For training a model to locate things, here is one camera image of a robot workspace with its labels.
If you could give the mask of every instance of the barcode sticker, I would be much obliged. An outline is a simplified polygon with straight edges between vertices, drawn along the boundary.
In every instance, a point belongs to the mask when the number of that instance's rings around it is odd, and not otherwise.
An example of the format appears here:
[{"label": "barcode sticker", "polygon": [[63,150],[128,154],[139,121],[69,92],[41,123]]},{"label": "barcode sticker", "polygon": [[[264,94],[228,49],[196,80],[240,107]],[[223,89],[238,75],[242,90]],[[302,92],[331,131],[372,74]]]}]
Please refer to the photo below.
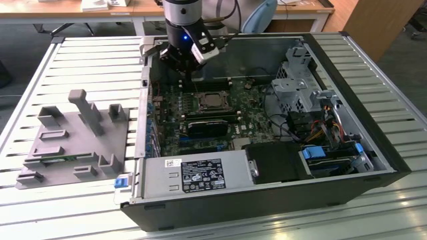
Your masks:
[{"label": "barcode sticker", "polygon": [[167,159],[164,160],[164,167],[171,168],[171,167],[180,167],[182,166],[182,159]]}]

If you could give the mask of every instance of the gray carpet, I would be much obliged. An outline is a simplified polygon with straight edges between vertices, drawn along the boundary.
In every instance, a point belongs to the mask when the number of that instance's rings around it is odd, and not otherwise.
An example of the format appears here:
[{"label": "gray carpet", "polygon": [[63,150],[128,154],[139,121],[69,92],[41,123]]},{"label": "gray carpet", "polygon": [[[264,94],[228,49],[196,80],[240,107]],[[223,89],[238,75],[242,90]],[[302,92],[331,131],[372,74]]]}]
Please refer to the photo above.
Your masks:
[{"label": "gray carpet", "polygon": [[[89,25],[97,37],[135,35],[132,23],[123,23],[121,25],[91,23]],[[45,24],[44,29],[51,31],[59,26],[60,24]],[[155,30],[151,23],[146,23],[146,28],[150,35],[164,34],[164,30]],[[412,29],[408,27],[407,31],[400,33],[378,65],[426,114],[427,40],[426,37],[411,40],[411,32]],[[85,26],[80,23],[65,29],[59,36],[88,37],[91,35]],[[47,33],[37,33],[29,24],[7,24],[0,25],[0,42],[0,60],[15,78],[7,87],[0,88],[0,96],[21,95],[48,49],[51,36]],[[7,124],[19,100],[20,98],[13,96],[0,97],[0,131]]]}]

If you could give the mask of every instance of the blue latch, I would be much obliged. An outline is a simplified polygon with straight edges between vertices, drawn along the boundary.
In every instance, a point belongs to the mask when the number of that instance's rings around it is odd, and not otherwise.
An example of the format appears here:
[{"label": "blue latch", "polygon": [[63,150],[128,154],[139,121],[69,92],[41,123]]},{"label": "blue latch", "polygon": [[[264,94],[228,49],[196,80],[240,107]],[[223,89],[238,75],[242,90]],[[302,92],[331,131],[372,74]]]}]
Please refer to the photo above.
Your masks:
[{"label": "blue latch", "polygon": [[223,144],[218,144],[216,145],[216,152],[222,152],[223,151],[223,147],[224,147]]},{"label": "blue latch", "polygon": [[363,150],[362,144],[360,144],[360,143],[356,143],[354,146],[355,146],[355,149],[358,150],[358,152],[359,152],[359,153],[363,153],[364,150]]},{"label": "blue latch", "polygon": [[128,178],[117,178],[115,181],[113,181],[113,188],[115,189],[119,189],[119,188],[127,188],[129,185],[128,185]]},{"label": "blue latch", "polygon": [[314,159],[314,158],[322,158],[326,157],[326,151],[323,151],[322,146],[310,146],[303,151],[302,154],[304,156],[304,159]]}]

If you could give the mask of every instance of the metal grating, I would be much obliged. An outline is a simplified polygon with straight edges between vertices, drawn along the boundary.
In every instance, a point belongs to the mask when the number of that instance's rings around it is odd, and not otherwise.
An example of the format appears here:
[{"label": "metal grating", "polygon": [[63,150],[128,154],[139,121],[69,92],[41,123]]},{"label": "metal grating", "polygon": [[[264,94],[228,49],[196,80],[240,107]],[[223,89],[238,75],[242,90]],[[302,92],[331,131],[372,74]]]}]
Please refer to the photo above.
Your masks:
[{"label": "metal grating", "polygon": [[132,108],[125,171],[135,167],[138,97],[142,66],[139,37],[68,38],[52,44],[32,83],[28,101],[0,152],[0,234],[4,239],[424,239],[427,235],[427,133],[414,112],[375,66],[339,34],[314,35],[414,173],[348,204],[160,233],[143,232],[113,202],[111,180],[28,190],[13,188],[36,136],[40,107],[65,101],[68,89],[85,88],[100,109],[120,102]]}]

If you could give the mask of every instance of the power supply label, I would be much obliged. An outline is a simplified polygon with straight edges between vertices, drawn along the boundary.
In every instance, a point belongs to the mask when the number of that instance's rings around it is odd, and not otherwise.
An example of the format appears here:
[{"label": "power supply label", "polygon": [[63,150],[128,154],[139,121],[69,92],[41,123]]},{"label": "power supply label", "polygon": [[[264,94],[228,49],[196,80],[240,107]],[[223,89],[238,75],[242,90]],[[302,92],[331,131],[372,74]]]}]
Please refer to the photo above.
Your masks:
[{"label": "power supply label", "polygon": [[222,159],[180,163],[182,190],[184,193],[226,188]]}]

